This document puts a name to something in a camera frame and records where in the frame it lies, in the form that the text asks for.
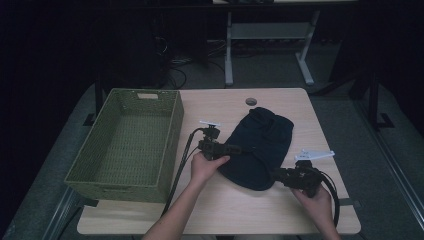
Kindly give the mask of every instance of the human hand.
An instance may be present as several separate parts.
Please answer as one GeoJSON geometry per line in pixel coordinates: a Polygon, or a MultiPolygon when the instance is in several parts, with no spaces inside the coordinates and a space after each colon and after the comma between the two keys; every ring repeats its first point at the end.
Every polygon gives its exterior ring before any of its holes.
{"type": "Polygon", "coordinates": [[[324,239],[340,239],[333,223],[331,195],[322,185],[319,185],[315,196],[312,198],[309,198],[305,191],[292,188],[291,191],[305,208],[308,216],[312,218],[324,239]]]}
{"type": "Polygon", "coordinates": [[[194,154],[191,161],[190,182],[203,186],[213,176],[216,169],[228,160],[230,160],[230,156],[223,156],[216,160],[208,161],[202,152],[194,154]]]}

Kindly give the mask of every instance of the white clip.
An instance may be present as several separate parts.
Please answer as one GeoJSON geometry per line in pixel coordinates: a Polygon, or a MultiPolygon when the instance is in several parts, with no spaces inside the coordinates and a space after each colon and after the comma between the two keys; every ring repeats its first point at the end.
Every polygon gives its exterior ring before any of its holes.
{"type": "Polygon", "coordinates": [[[315,160],[319,158],[332,157],[334,156],[333,151],[311,151],[302,149],[299,155],[294,157],[295,160],[315,160]]]}
{"type": "Polygon", "coordinates": [[[200,123],[203,123],[203,124],[213,125],[215,127],[220,127],[221,126],[221,123],[214,123],[214,122],[208,122],[208,121],[203,121],[203,120],[200,120],[199,122],[200,123]]]}

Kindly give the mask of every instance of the wooden table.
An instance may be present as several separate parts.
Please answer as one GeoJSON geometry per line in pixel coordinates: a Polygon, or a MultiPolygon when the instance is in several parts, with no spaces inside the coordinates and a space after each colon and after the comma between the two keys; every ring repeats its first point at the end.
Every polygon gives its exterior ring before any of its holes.
{"type": "MultiPolygon", "coordinates": [[[[199,120],[219,122],[219,142],[225,142],[239,121],[254,108],[245,103],[257,100],[264,107],[294,123],[293,140],[282,167],[293,168],[294,156],[302,148],[330,150],[308,95],[303,89],[182,90],[184,120],[179,138],[175,170],[189,134],[205,127],[199,120]]],[[[198,133],[192,148],[203,135],[198,133]]],[[[334,159],[313,162],[314,167],[334,180],[339,198],[349,198],[334,159]]],[[[181,175],[174,199],[190,179],[190,162],[181,175]]],[[[159,218],[164,204],[100,200],[97,207],[85,206],[78,224],[81,234],[144,234],[159,218]]],[[[354,234],[361,225],[352,205],[341,206],[337,227],[341,234],[354,234]]],[[[312,221],[290,190],[276,182],[266,191],[240,187],[216,173],[201,193],[185,234],[307,234],[316,233],[312,221]]]]}

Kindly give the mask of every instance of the green plastic basket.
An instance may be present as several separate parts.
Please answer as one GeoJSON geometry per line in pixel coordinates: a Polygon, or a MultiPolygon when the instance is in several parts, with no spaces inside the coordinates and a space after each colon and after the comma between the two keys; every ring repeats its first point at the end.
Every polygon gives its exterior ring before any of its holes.
{"type": "Polygon", "coordinates": [[[179,91],[113,89],[65,183],[91,199],[166,202],[183,116],[179,91]]]}

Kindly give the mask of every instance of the black cloth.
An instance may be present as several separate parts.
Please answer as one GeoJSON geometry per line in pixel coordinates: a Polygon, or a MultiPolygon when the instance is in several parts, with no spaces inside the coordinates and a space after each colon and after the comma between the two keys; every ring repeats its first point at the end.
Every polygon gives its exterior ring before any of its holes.
{"type": "Polygon", "coordinates": [[[274,184],[270,172],[281,167],[290,147],[293,123],[268,109],[251,109],[236,126],[226,144],[238,145],[243,152],[218,171],[234,183],[256,191],[274,184]]]}

